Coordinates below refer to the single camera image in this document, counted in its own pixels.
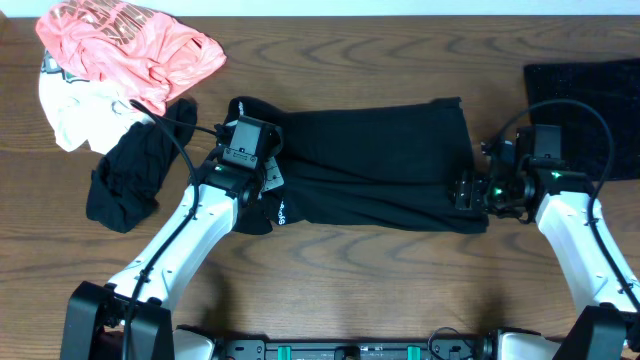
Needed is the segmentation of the black t-shirt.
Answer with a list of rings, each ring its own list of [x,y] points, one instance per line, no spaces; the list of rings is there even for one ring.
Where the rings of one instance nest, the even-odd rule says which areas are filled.
[[[232,99],[241,115],[281,128],[283,185],[245,210],[235,231],[265,235],[300,221],[478,234],[488,218],[458,210],[449,194],[474,168],[458,97],[358,110],[285,112],[257,98]]]

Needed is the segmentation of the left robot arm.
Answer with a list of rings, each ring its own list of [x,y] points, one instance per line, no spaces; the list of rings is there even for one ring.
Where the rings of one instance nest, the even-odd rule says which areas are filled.
[[[212,159],[191,167],[180,205],[142,252],[104,285],[82,282],[69,299],[63,359],[221,359],[213,337],[176,328],[172,313],[241,209],[266,188],[267,164],[284,144],[280,127],[245,115]]]

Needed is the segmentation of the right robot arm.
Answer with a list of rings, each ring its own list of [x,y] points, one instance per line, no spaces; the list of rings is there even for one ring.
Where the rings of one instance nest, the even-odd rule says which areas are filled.
[[[483,145],[486,174],[466,171],[451,191],[459,210],[533,223],[550,243],[568,284],[577,320],[561,341],[499,329],[478,359],[618,359],[639,349],[639,280],[603,218],[594,186],[561,157],[561,129],[533,125]]]

